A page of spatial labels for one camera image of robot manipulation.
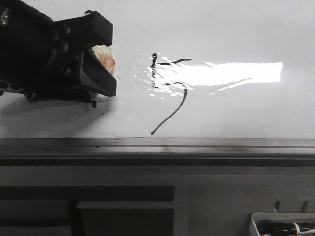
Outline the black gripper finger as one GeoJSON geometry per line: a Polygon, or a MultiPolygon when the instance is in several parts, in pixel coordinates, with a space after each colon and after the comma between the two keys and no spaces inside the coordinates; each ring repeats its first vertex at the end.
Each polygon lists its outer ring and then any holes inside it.
{"type": "Polygon", "coordinates": [[[82,90],[114,97],[117,80],[101,64],[93,50],[87,49],[79,55],[74,72],[62,85],[62,89],[82,90]]]}
{"type": "Polygon", "coordinates": [[[93,11],[82,17],[55,21],[55,43],[65,53],[80,53],[95,45],[112,45],[113,24],[99,12],[93,11]]]}

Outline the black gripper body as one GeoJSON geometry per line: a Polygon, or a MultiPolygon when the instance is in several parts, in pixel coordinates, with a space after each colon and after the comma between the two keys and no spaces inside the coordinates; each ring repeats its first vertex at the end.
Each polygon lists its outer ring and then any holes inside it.
{"type": "Polygon", "coordinates": [[[98,12],[54,21],[20,0],[0,3],[0,91],[29,102],[95,103],[98,12]]]}

